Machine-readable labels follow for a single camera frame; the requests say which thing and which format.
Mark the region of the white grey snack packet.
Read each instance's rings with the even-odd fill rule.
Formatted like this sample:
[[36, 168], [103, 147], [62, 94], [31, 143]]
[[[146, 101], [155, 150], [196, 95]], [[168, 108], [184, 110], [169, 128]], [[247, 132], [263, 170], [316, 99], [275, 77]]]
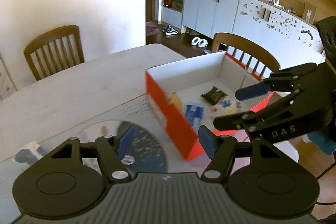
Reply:
[[45, 149], [39, 143], [32, 141], [31, 143], [24, 145], [15, 154], [14, 161], [33, 165], [46, 154]]

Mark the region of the white yellow blue packet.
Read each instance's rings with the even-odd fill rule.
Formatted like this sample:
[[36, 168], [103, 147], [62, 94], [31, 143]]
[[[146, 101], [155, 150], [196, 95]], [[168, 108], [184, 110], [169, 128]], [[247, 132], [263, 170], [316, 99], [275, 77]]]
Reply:
[[243, 111], [243, 105], [232, 99], [223, 99], [219, 103], [210, 107], [210, 115], [213, 117], [233, 115]]

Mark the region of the blue white snack packet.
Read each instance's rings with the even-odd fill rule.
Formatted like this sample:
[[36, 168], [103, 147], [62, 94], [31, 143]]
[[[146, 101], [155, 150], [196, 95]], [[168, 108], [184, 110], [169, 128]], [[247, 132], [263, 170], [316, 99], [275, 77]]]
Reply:
[[195, 132], [202, 124], [204, 107], [200, 104], [189, 102], [186, 104], [185, 118]]

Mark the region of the black snack packet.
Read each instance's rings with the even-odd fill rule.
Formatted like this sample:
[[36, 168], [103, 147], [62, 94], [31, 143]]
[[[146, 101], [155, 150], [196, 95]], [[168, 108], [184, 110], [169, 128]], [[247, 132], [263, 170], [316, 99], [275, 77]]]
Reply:
[[212, 105], [216, 105], [221, 100], [226, 98], [226, 96], [227, 94], [225, 92], [215, 86], [213, 86], [213, 88], [209, 92], [201, 95], [203, 99], [205, 99], [208, 103]]

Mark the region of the red white cardboard box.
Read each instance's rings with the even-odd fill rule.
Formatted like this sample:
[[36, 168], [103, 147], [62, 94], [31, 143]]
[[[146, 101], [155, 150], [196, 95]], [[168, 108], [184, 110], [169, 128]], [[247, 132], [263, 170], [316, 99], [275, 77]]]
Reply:
[[[260, 80], [231, 60], [224, 52], [211, 53], [152, 67], [145, 72], [146, 92], [161, 126], [168, 134], [185, 161], [190, 161], [204, 151], [195, 132], [185, 118], [189, 102], [204, 107], [202, 124], [213, 130], [211, 105], [201, 97], [213, 86], [235, 99], [235, 92]], [[165, 94], [176, 93], [182, 102], [182, 110], [168, 105]]]

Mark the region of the right side wooden chair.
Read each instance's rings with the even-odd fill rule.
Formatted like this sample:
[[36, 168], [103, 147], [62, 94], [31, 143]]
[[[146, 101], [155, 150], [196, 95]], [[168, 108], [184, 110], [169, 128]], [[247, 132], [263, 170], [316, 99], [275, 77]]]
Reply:
[[267, 72], [280, 70], [279, 62], [271, 53], [246, 38], [218, 32], [213, 38], [211, 52], [218, 52], [220, 45], [226, 46], [226, 55], [257, 80], [262, 80]]

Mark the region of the wooden chair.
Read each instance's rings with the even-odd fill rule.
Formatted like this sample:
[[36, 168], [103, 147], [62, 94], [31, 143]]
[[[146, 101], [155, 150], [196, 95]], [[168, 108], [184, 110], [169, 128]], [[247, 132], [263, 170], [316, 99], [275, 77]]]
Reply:
[[85, 62], [76, 25], [58, 27], [38, 36], [23, 53], [37, 81]]
[[218, 32], [213, 38], [211, 52], [218, 52], [220, 45], [226, 46], [226, 55], [257, 80], [262, 80], [267, 72], [280, 70], [279, 62], [271, 53], [246, 38]]

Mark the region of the yellow plush toy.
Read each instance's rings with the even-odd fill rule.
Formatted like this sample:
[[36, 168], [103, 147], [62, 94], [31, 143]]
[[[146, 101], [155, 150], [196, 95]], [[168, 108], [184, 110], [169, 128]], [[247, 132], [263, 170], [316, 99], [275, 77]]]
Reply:
[[165, 100], [168, 105], [174, 105], [179, 111], [182, 110], [182, 102], [176, 93], [165, 94]]

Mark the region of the white slippers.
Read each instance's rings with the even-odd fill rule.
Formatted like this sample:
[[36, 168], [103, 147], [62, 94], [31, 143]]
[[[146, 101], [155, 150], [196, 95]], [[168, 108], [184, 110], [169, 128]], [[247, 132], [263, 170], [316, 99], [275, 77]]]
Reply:
[[199, 37], [195, 37], [191, 41], [192, 46], [197, 46], [198, 48], [205, 48], [208, 46], [208, 41]]

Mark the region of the far wooden chair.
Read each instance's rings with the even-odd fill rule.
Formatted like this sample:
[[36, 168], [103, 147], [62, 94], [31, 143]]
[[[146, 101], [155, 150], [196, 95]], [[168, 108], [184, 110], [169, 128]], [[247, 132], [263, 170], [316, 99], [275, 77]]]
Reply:
[[76, 25], [58, 27], [38, 36], [23, 53], [37, 81], [85, 62]]

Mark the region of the sneakers on floor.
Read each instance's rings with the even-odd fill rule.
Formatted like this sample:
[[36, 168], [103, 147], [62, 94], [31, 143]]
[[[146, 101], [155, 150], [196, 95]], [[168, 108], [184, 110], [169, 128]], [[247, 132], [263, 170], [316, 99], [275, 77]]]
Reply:
[[176, 35], [178, 33], [177, 30], [175, 30], [174, 28], [172, 28], [172, 26], [165, 26], [162, 29], [162, 32], [166, 35], [166, 36], [170, 36], [170, 35]]

